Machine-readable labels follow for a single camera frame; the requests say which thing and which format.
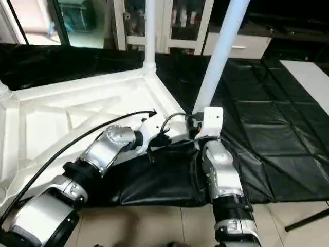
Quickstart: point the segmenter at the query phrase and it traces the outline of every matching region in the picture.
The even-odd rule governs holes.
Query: black cable
[[[140,112],[133,112],[129,113],[127,115],[118,117],[116,119],[113,119],[111,121],[107,121],[105,123],[102,123],[101,125],[98,125],[91,130],[88,130],[86,133],[80,135],[73,141],[69,142],[66,146],[64,146],[61,150],[59,150],[57,153],[55,153],[40,169],[36,172],[36,174],[30,179],[30,181],[24,186],[24,188],[17,194],[17,196],[14,198],[14,200],[10,203],[10,205],[7,207],[6,211],[1,215],[0,217],[0,227],[4,224],[6,218],[10,214],[12,208],[15,206],[15,204],[22,198],[22,196],[27,192],[27,190],[31,187],[31,185],[37,180],[37,178],[41,175],[41,173],[58,157],[60,156],[65,150],[67,150],[69,147],[71,147],[73,144],[77,143],[81,139],[85,138],[86,136],[90,135],[91,133],[95,132],[96,130],[99,130],[103,128],[104,126],[110,125],[114,122],[117,122],[119,120],[125,119],[127,117],[137,115],[137,114],[154,114],[153,111],[140,111]]]
[[[169,117],[167,117],[167,119],[163,122],[163,124],[161,126],[160,132],[163,132],[163,130],[165,129],[166,124],[168,123],[168,121],[170,119],[172,119],[173,117],[175,117],[175,116],[186,116],[186,117],[191,117],[191,118],[194,118],[194,119],[198,120],[192,114],[187,114],[187,113],[183,113],[183,112],[177,112],[177,113],[171,114]]]
[[[14,10],[14,7],[13,7],[13,5],[11,4],[11,1],[10,1],[10,0],[7,0],[7,3],[8,3],[8,6],[9,6],[9,9],[10,9],[10,11],[11,11],[11,13],[12,13],[12,15],[13,15],[13,17],[14,17],[14,19],[15,19],[17,25],[18,25],[18,27],[19,27],[19,30],[20,30],[20,32],[21,32],[21,34],[22,34],[22,36],[23,36],[23,39],[24,39],[25,43],[26,43],[27,45],[29,45],[29,41],[27,40],[27,37],[26,37],[26,35],[25,35],[25,32],[24,32],[24,30],[23,30],[23,28],[22,28],[22,26],[21,26],[21,23],[20,23],[20,21],[19,21],[19,18],[18,18],[17,15],[16,15],[16,12],[15,12],[15,10]]]
[[[210,141],[210,140],[218,140],[218,139],[222,139],[222,138],[218,137],[218,136],[203,136],[203,137],[198,138],[198,139],[188,140],[187,142],[184,142],[184,143],[171,144],[171,145],[168,145],[167,147],[169,147],[169,148],[180,148],[180,147],[186,146],[188,144],[198,142],[199,140],[208,140],[208,141]]]

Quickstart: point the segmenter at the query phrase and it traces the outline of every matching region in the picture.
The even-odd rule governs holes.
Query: cabinet drawer
[[[203,55],[213,53],[218,35],[218,33],[212,32],[208,34]],[[270,41],[270,37],[237,35],[229,57],[260,59]]]

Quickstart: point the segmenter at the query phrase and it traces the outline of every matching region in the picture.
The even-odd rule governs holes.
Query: white cabinet
[[[215,0],[156,0],[156,52],[211,55],[218,32],[206,38]],[[113,0],[119,50],[144,50],[145,0]],[[237,35],[231,58],[260,59],[271,37]]]
[[[218,35],[218,33],[213,32],[208,34],[203,55],[212,55]],[[239,34],[235,38],[229,57],[261,59],[270,41],[270,37]]]

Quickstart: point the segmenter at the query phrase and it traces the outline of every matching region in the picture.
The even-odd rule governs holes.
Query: wire
[[[198,138],[198,139],[188,140],[187,142],[184,142],[184,143],[171,144],[171,145],[168,145],[167,147],[169,147],[169,148],[180,148],[180,147],[186,146],[188,144],[198,142],[199,140],[218,140],[218,139],[221,139],[221,137],[218,137],[218,136],[203,136],[203,137]]]
[[[10,203],[10,205],[7,207],[6,211],[1,215],[0,217],[0,227],[4,224],[6,218],[10,214],[12,208],[15,206],[15,204],[22,198],[22,196],[27,192],[27,190],[31,187],[31,185],[37,180],[37,178],[41,175],[44,170],[58,157],[60,156],[65,150],[67,150],[69,147],[71,147],[73,144],[77,143],[81,139],[85,138],[86,136],[90,135],[91,133],[95,132],[96,130],[99,130],[103,128],[104,126],[110,125],[114,122],[117,122],[119,120],[125,119],[127,117],[137,115],[137,114],[154,114],[154,111],[139,111],[139,112],[133,112],[129,113],[127,115],[118,117],[116,119],[113,119],[111,121],[107,121],[105,123],[102,123],[101,125],[98,125],[91,130],[88,130],[86,133],[80,135],[73,141],[69,142],[66,146],[64,146],[61,150],[59,150],[57,153],[55,153],[40,169],[36,172],[36,174],[31,178],[31,180],[24,186],[24,188],[17,194],[17,196],[14,198],[14,200]]]
[[[170,119],[172,119],[175,116],[186,116],[186,117],[191,117],[191,118],[194,118],[194,119],[198,120],[192,114],[187,114],[187,113],[183,113],[183,112],[177,112],[177,113],[171,114],[169,117],[167,117],[167,119],[163,122],[163,124],[161,126],[160,132],[163,132],[163,130],[165,129],[166,124],[169,122]]]

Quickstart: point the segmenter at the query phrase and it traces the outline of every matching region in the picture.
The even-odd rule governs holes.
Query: glass cabinet door
[[[201,53],[214,0],[169,0],[164,11],[164,49]]]
[[[197,40],[205,0],[173,0],[171,38]]]
[[[163,6],[167,0],[156,0],[156,51],[161,51]],[[145,0],[113,0],[119,50],[144,50]]]

